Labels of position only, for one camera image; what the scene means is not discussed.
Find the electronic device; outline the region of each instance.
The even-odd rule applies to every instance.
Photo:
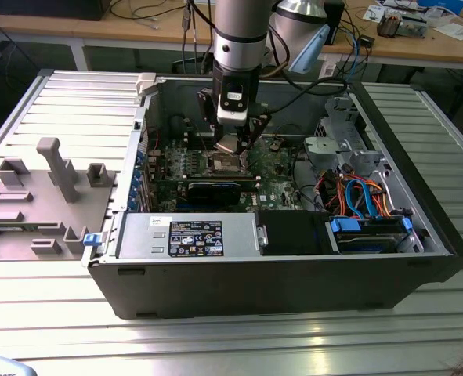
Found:
[[[414,90],[303,96],[235,154],[202,118],[205,80],[139,77],[114,215],[83,256],[119,317],[391,308],[463,268],[459,233],[381,116],[395,92],[426,112]],[[296,93],[258,87],[270,106]]]
[[[0,14],[99,21],[110,0],[0,0]]]
[[[341,22],[342,13],[344,12],[344,2],[342,0],[325,0],[324,9],[327,14],[326,24],[331,28],[326,45],[333,45],[335,35],[338,32],[338,26]]]

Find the power supply label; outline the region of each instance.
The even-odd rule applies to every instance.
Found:
[[[171,257],[224,256],[221,221],[170,222]]]

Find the wooden desk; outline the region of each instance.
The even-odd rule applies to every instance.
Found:
[[[132,0],[134,7],[155,4],[156,0]],[[375,38],[371,63],[386,63],[419,67],[444,67],[463,69],[463,41],[428,30],[426,38],[381,38],[377,36],[376,23],[362,20],[364,7],[371,0],[349,1],[349,13],[353,22],[362,29],[361,33]],[[144,9],[142,14],[159,13],[183,5],[182,0],[168,0],[164,5]],[[130,16],[128,4],[121,2],[115,7],[121,15]],[[123,20],[111,13],[101,21],[68,20],[28,16],[0,16],[0,26],[16,41],[65,44],[71,47],[79,70],[88,70],[83,48],[87,45],[102,47],[122,47],[131,49],[169,49],[180,50],[183,40],[181,28],[182,10],[176,10],[157,17],[153,25],[157,30],[133,20]],[[188,42],[192,43],[192,32]],[[197,39],[199,51],[205,51],[210,36],[208,26],[197,17]],[[338,33],[332,46],[325,46],[322,58],[327,65],[345,60],[353,53],[345,35]]]

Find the metal table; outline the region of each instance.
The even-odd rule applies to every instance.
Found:
[[[29,168],[47,169],[34,145],[41,136],[58,135],[63,156],[77,168],[100,160],[121,172],[135,81],[136,74],[115,73],[38,77],[0,130],[0,157],[22,157]],[[463,148],[454,126],[442,127]],[[410,152],[430,155],[433,148],[437,158],[447,158],[432,143],[438,136],[427,135],[401,137],[408,137]],[[428,180],[436,179],[434,191],[445,192],[443,201],[463,197],[462,177],[459,186],[442,187],[452,170],[426,159],[418,161],[430,171]],[[463,200],[456,202],[448,214],[463,221]],[[80,261],[0,262],[0,355],[41,376],[125,370],[437,376],[448,375],[462,354],[463,271],[445,284],[420,288],[393,310],[121,320]]]

